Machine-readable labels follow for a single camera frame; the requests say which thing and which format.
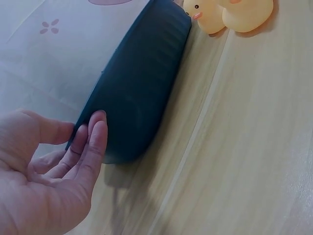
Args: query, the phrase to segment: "duck beak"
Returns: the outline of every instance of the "duck beak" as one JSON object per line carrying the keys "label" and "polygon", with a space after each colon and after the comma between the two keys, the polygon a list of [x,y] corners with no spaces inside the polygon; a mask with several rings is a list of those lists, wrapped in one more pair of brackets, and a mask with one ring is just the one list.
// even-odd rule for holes
{"label": "duck beak", "polygon": [[194,15],[192,18],[193,18],[194,20],[197,20],[197,19],[199,19],[201,16],[202,16],[202,12],[200,12],[200,13]]}

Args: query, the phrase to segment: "finger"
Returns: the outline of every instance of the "finger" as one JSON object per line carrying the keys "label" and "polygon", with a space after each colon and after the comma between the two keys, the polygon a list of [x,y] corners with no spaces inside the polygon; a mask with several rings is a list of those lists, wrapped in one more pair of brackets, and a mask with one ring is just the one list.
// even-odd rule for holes
{"label": "finger", "polygon": [[86,146],[85,158],[82,161],[75,181],[79,183],[91,196],[95,182],[99,176],[102,158],[107,146],[108,127],[106,121],[99,121],[94,125],[90,141]]}
{"label": "finger", "polygon": [[64,155],[64,150],[55,151],[48,153],[40,158],[32,159],[29,164],[33,166],[33,169],[37,174],[45,174],[50,169],[55,167]]}
{"label": "finger", "polygon": [[88,128],[86,125],[82,125],[78,128],[75,138],[62,160],[60,160],[58,165],[47,172],[46,176],[51,178],[63,178],[81,158],[87,138]]}
{"label": "finger", "polygon": [[18,112],[28,115],[37,122],[35,131],[39,134],[39,143],[62,144],[69,140],[73,132],[73,123],[45,118],[29,110]]}
{"label": "finger", "polygon": [[95,124],[99,121],[107,121],[106,120],[107,114],[105,111],[103,110],[98,110],[95,113],[92,114],[90,120],[89,120],[89,124],[88,124],[88,141],[90,140],[90,136],[92,134],[92,130],[95,126]]}
{"label": "finger", "polygon": [[[104,111],[96,111],[95,113],[92,114],[89,124],[88,124],[88,140],[87,142],[90,141],[90,136],[92,134],[92,130],[95,126],[95,124],[101,120],[104,120],[106,122],[106,113]],[[64,179],[74,179],[77,175],[78,169],[83,162],[86,154],[82,154],[81,158],[79,159],[78,163],[64,176]]]}

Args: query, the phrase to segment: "wood grain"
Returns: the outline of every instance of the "wood grain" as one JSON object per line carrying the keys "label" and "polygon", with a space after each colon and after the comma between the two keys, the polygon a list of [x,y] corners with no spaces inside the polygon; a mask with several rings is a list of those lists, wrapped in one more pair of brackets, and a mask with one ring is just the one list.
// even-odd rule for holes
{"label": "wood grain", "polygon": [[[192,28],[154,143],[137,163],[102,167],[92,209],[69,235],[147,234],[190,140],[226,37],[226,32],[209,37],[197,25]],[[159,222],[167,226],[166,220]]]}
{"label": "wood grain", "polygon": [[154,144],[103,166],[69,234],[313,234],[312,25],[307,0],[247,34],[194,25]]}

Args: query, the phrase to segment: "white tablecloth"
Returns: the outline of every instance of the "white tablecloth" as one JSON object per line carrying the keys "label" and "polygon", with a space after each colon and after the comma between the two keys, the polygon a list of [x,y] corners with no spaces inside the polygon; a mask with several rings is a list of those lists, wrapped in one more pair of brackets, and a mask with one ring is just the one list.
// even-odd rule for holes
{"label": "white tablecloth", "polygon": [[[0,113],[26,108],[75,122],[148,2],[127,1],[1,1]],[[36,155],[63,147],[43,145]]]}

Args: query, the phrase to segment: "hand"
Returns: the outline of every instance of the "hand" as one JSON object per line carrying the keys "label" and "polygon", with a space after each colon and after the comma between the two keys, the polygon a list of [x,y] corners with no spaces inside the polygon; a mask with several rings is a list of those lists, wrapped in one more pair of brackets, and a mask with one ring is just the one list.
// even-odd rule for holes
{"label": "hand", "polygon": [[40,143],[65,143],[72,131],[72,123],[31,111],[0,118],[0,234],[62,235],[88,215],[106,149],[105,113],[78,129],[67,152],[32,159]]}

